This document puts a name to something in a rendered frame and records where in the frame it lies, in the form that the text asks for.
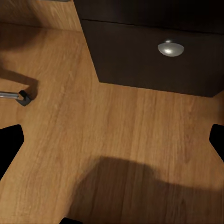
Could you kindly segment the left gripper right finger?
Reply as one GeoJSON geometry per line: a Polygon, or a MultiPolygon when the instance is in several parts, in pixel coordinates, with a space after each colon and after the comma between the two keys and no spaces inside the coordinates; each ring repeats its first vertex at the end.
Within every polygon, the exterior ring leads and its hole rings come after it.
{"type": "Polygon", "coordinates": [[[214,124],[210,132],[209,141],[224,162],[224,126],[214,124]]]}

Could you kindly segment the swivel chair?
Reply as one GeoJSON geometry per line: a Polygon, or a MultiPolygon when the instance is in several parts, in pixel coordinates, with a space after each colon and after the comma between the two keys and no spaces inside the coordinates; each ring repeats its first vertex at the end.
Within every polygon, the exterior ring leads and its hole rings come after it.
{"type": "Polygon", "coordinates": [[[33,100],[33,98],[24,90],[21,90],[19,93],[0,91],[0,98],[16,99],[24,107],[33,100]]]}

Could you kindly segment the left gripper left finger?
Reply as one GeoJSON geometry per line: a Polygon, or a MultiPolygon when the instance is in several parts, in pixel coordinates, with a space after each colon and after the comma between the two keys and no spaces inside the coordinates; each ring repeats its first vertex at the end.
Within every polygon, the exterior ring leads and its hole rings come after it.
{"type": "Polygon", "coordinates": [[[20,124],[0,129],[0,180],[24,143],[20,124]]]}

